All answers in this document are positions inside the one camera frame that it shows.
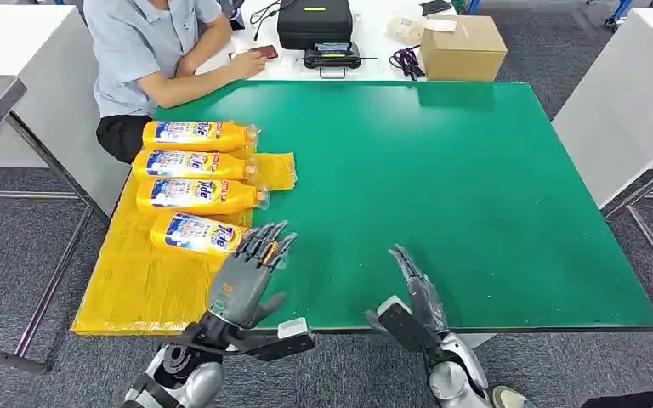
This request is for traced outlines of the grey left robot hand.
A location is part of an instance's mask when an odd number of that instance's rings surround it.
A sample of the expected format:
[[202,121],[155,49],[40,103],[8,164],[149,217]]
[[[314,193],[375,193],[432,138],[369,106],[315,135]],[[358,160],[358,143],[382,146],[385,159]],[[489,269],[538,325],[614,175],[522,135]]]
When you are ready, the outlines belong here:
[[286,293],[261,300],[271,275],[297,237],[292,232],[281,238],[287,221],[249,230],[222,263],[207,296],[208,312],[241,329],[252,329],[272,315]]

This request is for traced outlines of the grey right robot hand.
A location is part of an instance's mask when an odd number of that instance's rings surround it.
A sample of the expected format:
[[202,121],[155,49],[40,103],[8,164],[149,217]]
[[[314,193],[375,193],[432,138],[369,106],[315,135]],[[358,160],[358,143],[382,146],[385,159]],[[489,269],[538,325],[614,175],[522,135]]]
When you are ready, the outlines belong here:
[[429,277],[418,268],[403,246],[395,244],[389,253],[406,281],[412,316],[432,332],[448,332],[446,312]]

